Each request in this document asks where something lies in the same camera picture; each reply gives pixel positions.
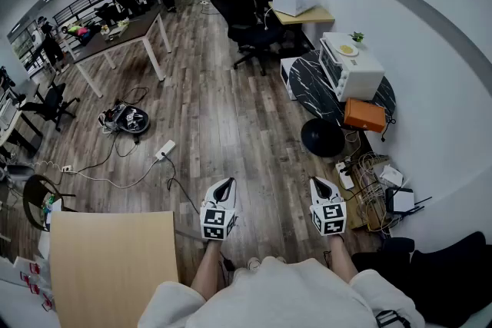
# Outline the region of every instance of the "wooden floor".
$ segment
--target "wooden floor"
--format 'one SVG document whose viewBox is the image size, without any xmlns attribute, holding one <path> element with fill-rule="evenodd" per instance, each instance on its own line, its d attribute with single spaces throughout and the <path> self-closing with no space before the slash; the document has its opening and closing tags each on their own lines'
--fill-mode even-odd
<svg viewBox="0 0 492 328">
<path fill-rule="evenodd" d="M 177 14 L 162 12 L 173 48 L 171 54 L 165 51 L 158 28 L 153 27 L 151 44 L 167 75 L 164 82 L 158 82 L 142 43 L 115 51 L 115 70 L 105 64 L 102 56 L 85 66 L 101 86 L 102 99 L 97 98 L 73 65 L 59 76 L 57 82 L 67 84 L 65 98 L 81 99 L 71 107 L 77 118 L 65 117 L 58 133 L 52 122 L 45 123 L 29 114 L 45 136 L 31 162 L 53 161 L 80 169 L 103 161 L 114 135 L 102 133 L 98 114 L 132 88 L 147 87 L 150 91 L 138 106 L 149 114 L 151 127 L 140 145 L 124 158 L 113 151 L 105 164 L 85 171 L 88 176 L 130 184 L 151 165 L 157 150 L 172 139 L 177 144 L 171 158 L 178 179 L 197 206 L 213 183 L 225 177 L 237 180 L 238 226 L 222 248 L 237 267 L 244 266 L 250 257 L 267 255 L 284 256 L 288 263 L 310 257 L 324 262 L 323 251 L 329 247 L 327 239 L 310 222 L 308 182 L 314 175 L 331 179 L 334 160 L 314 156 L 301 143 L 302 125 L 312 116 L 296 101 L 289 100 L 279 75 L 279 62 L 266 63 L 265 77 L 260 76 L 256 60 L 232 70 L 234 60 L 241 57 L 237 45 L 228 39 L 224 19 L 206 7 L 202 11 L 199 2 L 177 0 Z M 45 91 L 46 76 L 36 78 Z M 32 135 L 25 125 L 19 130 Z M 120 154 L 127 153 L 133 140 L 119 135 L 116 146 Z M 21 148 L 10 144 L 6 147 L 17 151 L 20 161 L 25 160 Z M 55 182 L 60 179 L 61 174 L 45 164 L 36 168 Z M 65 175 L 59 190 L 76 194 L 65 203 L 81 212 L 173 210 L 176 220 L 198 230 L 198 215 L 178 185 L 173 184 L 170 191 L 166 188 L 171 174 L 169 163 L 158 163 L 141 183 L 126 190 L 107 182 Z M 39 233 L 25 220 L 22 203 L 15 206 L 17 210 L 0 212 L 0 231 L 12 238 L 11 244 L 0 242 L 2 254 L 11 259 L 17 255 L 30 258 L 37 253 Z M 181 237 L 177 238 L 177 245 L 180 280 L 189 284 L 203 250 Z M 372 251 L 379 247 L 380 240 L 363 230 L 349 231 L 347 245 L 352 253 Z"/>
</svg>

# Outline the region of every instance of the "power strip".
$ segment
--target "power strip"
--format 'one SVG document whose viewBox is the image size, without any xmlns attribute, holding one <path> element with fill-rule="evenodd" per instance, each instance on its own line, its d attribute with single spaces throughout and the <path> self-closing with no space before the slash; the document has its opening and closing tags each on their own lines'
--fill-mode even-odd
<svg viewBox="0 0 492 328">
<path fill-rule="evenodd" d="M 338 176 L 340 177 L 340 181 L 341 184 L 344 186 L 344 189 L 350 190 L 352 187 L 354 187 L 354 182 L 352 181 L 351 176 L 345 174 L 344 172 L 341 172 L 345 168 L 345 163 L 341 161 L 340 163 L 337 163 L 335 165 L 335 168 L 337 169 Z"/>
<path fill-rule="evenodd" d="M 163 154 L 168 156 L 171 153 L 171 151 L 175 148 L 175 146 L 176 143 L 173 140 L 169 140 L 168 142 L 165 143 L 165 145 L 161 149 L 158 150 L 158 152 L 155 154 L 155 157 L 160 161 L 164 160 L 165 156 Z"/>
</svg>

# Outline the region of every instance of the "orange box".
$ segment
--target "orange box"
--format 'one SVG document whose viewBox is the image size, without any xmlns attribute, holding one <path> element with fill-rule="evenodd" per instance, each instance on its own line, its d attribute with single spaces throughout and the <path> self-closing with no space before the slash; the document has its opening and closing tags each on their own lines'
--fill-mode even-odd
<svg viewBox="0 0 492 328">
<path fill-rule="evenodd" d="M 345 124 L 381 133 L 386 125 L 384 108 L 349 98 L 345 105 Z"/>
</svg>

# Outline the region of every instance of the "black marble table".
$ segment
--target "black marble table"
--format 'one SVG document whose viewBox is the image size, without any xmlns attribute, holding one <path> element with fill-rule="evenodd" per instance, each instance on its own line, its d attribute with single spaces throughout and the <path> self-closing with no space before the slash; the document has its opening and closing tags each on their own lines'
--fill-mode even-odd
<svg viewBox="0 0 492 328">
<path fill-rule="evenodd" d="M 297 100 L 318 119 L 311 119 L 302 128 L 301 139 L 306 148 L 322 157 L 341 153 L 345 137 L 341 128 L 362 130 L 344 124 L 345 103 L 340 103 L 324 75 L 319 62 L 319 51 L 301 56 L 291 67 L 289 82 Z M 386 121 L 396 108 L 396 98 L 390 82 L 383 77 L 372 104 L 383 107 Z"/>
</svg>

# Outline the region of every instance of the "shoe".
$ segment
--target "shoe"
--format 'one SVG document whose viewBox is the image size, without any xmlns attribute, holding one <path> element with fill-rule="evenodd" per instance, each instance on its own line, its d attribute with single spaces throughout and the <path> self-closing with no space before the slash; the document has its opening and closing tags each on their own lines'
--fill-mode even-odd
<svg viewBox="0 0 492 328">
<path fill-rule="evenodd" d="M 261 266 L 261 261 L 257 257 L 252 257 L 248 261 L 248 269 L 251 272 L 256 272 Z"/>
</svg>

